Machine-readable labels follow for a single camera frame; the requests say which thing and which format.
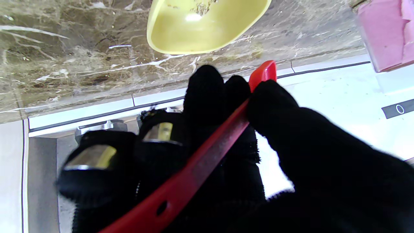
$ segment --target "gray panel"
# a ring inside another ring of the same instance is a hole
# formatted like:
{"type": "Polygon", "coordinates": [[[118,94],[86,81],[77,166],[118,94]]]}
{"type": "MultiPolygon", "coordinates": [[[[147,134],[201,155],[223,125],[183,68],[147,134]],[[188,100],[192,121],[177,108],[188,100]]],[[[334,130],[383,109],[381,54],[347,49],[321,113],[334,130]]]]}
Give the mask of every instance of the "gray panel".
{"type": "Polygon", "coordinates": [[[30,138],[27,199],[30,233],[59,232],[56,139],[30,138]]]}
{"type": "Polygon", "coordinates": [[[414,111],[414,100],[407,100],[381,108],[387,119],[414,111]]]}

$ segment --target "black label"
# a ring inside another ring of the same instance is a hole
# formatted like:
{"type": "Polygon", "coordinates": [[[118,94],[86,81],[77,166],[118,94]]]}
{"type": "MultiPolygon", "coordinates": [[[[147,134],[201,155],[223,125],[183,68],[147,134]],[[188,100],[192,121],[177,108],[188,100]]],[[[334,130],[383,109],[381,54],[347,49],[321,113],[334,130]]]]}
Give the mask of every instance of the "black label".
{"type": "Polygon", "coordinates": [[[381,108],[387,119],[414,111],[414,100],[407,100],[381,108]]]}

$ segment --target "yellow bowl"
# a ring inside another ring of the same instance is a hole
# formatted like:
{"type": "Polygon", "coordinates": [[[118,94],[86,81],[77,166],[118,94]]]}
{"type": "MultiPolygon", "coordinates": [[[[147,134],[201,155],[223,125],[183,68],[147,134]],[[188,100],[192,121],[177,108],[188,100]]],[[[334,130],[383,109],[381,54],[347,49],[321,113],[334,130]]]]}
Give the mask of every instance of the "yellow bowl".
{"type": "Polygon", "coordinates": [[[266,12],[271,0],[154,0],[147,40],[160,53],[197,54],[223,48],[266,12]]]}

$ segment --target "marble countertop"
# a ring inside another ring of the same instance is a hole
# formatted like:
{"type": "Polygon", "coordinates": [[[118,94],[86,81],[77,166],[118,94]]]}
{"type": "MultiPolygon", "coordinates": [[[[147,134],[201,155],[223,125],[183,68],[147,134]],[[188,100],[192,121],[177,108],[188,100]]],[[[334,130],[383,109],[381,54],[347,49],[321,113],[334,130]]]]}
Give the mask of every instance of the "marble countertop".
{"type": "Polygon", "coordinates": [[[284,69],[366,53],[345,0],[273,0],[223,49],[173,56],[147,43],[151,0],[2,5],[0,122],[183,88],[207,63],[230,77],[249,75],[266,60],[284,69]]]}

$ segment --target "glove finger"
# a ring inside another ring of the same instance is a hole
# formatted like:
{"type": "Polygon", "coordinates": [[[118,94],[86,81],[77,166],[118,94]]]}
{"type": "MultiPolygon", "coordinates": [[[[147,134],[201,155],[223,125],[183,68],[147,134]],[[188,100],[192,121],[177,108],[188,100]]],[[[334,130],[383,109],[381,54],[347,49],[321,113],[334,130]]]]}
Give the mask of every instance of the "glove finger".
{"type": "Polygon", "coordinates": [[[233,76],[224,84],[227,99],[227,111],[231,115],[247,98],[250,97],[249,83],[241,76],[233,76]]]}
{"type": "Polygon", "coordinates": [[[219,125],[226,118],[225,99],[220,73],[213,66],[204,65],[188,81],[183,113],[190,125],[219,125]]]}
{"type": "Polygon", "coordinates": [[[299,108],[296,100],[277,82],[268,80],[260,83],[251,95],[247,117],[255,130],[267,136],[266,128],[273,121],[272,115],[292,108],[299,108]]]}

